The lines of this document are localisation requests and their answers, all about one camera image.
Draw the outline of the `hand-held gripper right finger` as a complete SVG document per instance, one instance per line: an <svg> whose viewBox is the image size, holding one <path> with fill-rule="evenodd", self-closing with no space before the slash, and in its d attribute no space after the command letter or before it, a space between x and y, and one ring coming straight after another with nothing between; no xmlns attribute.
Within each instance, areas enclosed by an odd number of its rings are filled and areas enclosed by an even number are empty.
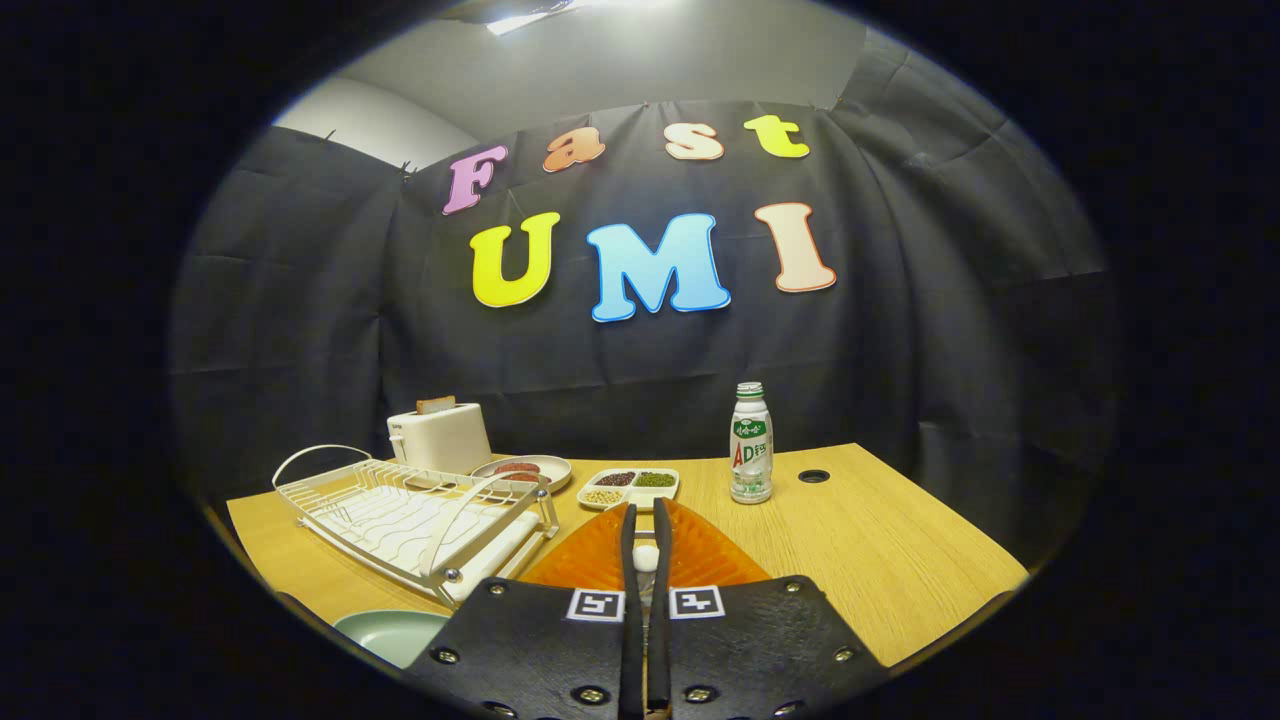
<svg viewBox="0 0 1280 720"><path fill-rule="evenodd" d="M672 719L817 719L888 679L813 579L772 577L672 500L653 519L648 698Z"/></svg>

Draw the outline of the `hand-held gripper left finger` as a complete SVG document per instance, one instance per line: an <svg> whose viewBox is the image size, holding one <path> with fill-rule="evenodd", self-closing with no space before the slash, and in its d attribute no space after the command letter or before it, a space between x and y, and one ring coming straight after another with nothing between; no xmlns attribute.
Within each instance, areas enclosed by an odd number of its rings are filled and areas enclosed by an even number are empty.
<svg viewBox="0 0 1280 720"><path fill-rule="evenodd" d="M636 511L618 503L517 579L483 580L407 669L466 719L639 719Z"/></svg>

